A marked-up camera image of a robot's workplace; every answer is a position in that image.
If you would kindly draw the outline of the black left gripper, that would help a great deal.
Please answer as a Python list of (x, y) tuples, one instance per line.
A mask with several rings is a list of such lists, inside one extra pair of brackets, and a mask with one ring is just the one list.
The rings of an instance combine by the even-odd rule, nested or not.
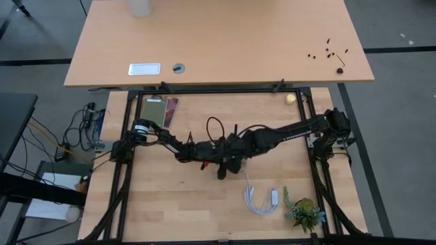
[[(222, 152), (220, 148), (217, 148), (211, 142), (198, 142), (194, 145), (193, 160), (206, 161), (210, 163), (218, 163), (222, 159)], [(226, 177), (227, 169), (223, 163), (219, 164), (217, 170), (217, 178), (223, 180)]]

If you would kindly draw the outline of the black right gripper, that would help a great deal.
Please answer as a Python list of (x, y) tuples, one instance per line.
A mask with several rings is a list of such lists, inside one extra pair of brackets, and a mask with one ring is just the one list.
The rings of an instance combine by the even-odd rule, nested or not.
[(259, 143), (260, 139), (256, 133), (246, 133), (242, 137), (231, 133), (224, 142), (224, 157), (229, 159), (227, 170), (238, 174), (243, 166), (243, 158), (259, 155)]

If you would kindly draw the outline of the maroon book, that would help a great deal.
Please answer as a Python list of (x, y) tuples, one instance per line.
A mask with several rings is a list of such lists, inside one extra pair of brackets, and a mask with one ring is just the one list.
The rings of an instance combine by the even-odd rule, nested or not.
[(175, 97), (167, 97), (166, 98), (167, 104), (166, 104), (166, 115), (165, 120), (163, 123), (163, 126), (166, 129), (170, 128), (170, 125), (172, 123), (172, 120), (174, 118), (174, 115), (176, 113), (176, 109), (178, 107), (179, 99)]

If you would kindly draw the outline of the green artificial plant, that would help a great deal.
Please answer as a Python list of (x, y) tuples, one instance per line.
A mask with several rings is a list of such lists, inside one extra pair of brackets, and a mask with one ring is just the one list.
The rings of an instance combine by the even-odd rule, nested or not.
[(287, 212), (285, 219), (293, 219), (293, 227), (300, 226), (304, 233), (313, 232), (318, 225), (326, 222), (326, 213), (322, 211), (312, 199), (302, 198), (297, 202), (290, 199), (286, 186), (283, 187), (283, 202)]

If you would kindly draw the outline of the green book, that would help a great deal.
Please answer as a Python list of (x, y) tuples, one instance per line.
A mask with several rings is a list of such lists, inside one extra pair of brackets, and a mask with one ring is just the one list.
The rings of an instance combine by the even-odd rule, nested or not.
[(164, 126), (167, 99), (161, 97), (144, 98), (142, 102), (141, 119), (151, 120), (159, 127)]

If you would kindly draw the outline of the light wooden desk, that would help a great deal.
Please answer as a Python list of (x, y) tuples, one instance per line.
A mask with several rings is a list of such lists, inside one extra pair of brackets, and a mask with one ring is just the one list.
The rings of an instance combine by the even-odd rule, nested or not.
[[(92, 2), (65, 85), (374, 79), (344, 0), (153, 0), (152, 8), (136, 18), (126, 0)], [(129, 76), (132, 63), (160, 63), (161, 71)], [(182, 74), (172, 71), (177, 63)]]

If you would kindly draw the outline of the white rectangular desk plate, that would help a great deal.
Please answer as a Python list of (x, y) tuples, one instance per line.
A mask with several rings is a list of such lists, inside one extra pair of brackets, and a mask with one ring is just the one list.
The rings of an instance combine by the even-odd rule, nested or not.
[(129, 66), (129, 76), (158, 76), (161, 71), (160, 63), (132, 63)]

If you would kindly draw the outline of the clear round lid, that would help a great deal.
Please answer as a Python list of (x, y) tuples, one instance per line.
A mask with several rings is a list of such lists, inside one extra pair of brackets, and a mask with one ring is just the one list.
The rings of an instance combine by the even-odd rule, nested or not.
[(80, 219), (82, 210), (76, 206), (70, 206), (65, 213), (65, 220), (69, 223), (74, 223)]

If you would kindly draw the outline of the dark grey cart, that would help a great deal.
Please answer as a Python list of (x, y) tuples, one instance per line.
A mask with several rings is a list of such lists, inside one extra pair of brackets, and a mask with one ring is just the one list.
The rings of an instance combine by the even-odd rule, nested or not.
[(0, 173), (0, 217), (2, 217), (8, 203), (22, 204), (22, 208), (18, 213), (6, 245), (23, 244), (25, 242), (26, 239), (23, 238), (20, 240), (18, 236), (27, 219), (25, 214), (33, 199), (69, 204), (78, 206), (79, 208), (84, 207), (87, 194), (83, 191), (62, 188), (55, 184), (47, 184), (46, 182), (42, 183), (41, 180), (43, 174), (46, 172), (53, 174), (69, 174), (80, 176), (81, 179), (78, 183), (80, 184), (84, 177), (89, 176), (92, 168), (91, 165), (42, 161), (38, 169), (32, 172), (8, 161), (5, 163), (6, 166), (8, 165), (20, 172), (20, 175), (12, 175), (4, 171)]

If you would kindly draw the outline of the black power adapter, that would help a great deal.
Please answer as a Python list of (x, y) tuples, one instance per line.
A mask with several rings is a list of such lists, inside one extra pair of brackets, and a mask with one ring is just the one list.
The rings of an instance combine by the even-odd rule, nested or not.
[[(62, 143), (61, 147), (66, 150), (69, 150), (70, 144)], [(54, 162), (60, 162), (66, 160), (66, 158), (68, 158), (68, 155), (69, 155), (68, 152), (63, 151), (60, 148), (56, 148), (55, 155), (54, 155)]]

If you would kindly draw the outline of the white paper sheet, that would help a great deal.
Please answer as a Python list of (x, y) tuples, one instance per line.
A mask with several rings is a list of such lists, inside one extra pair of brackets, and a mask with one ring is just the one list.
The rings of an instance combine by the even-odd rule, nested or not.
[[(41, 182), (76, 190), (76, 185), (80, 182), (80, 179), (81, 177), (76, 175), (53, 174), (46, 172), (43, 174)], [(45, 218), (66, 221), (65, 213), (70, 206), (73, 205), (33, 199), (29, 204), (25, 216), (27, 218)]]

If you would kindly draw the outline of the white cylindrical container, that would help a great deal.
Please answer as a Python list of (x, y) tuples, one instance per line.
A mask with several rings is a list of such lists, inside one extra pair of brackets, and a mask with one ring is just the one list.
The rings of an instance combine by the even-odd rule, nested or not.
[(136, 18), (144, 18), (151, 15), (152, 0), (126, 0), (131, 14)]

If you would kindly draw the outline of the black side table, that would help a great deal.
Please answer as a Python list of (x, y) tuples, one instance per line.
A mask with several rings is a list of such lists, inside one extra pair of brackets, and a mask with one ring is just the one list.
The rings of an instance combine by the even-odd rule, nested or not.
[(0, 173), (35, 109), (38, 96), (31, 93), (0, 93)]

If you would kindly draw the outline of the black stand leg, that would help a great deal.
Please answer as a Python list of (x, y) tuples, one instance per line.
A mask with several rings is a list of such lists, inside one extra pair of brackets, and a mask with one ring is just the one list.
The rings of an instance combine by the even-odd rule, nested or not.
[(31, 17), (31, 14), (22, 3), (22, 0), (12, 0), (12, 2), (26, 17)]

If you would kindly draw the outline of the grey metal mounting bracket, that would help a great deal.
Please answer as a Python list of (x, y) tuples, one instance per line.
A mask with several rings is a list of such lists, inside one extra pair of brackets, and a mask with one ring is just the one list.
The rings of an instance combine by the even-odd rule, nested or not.
[(338, 138), (332, 145), (333, 148), (346, 149), (356, 142), (355, 137)]
[(114, 142), (107, 142), (107, 141), (96, 141), (96, 142), (89, 142), (88, 146), (91, 147), (92, 150), (96, 153), (100, 152), (110, 152), (112, 150)]

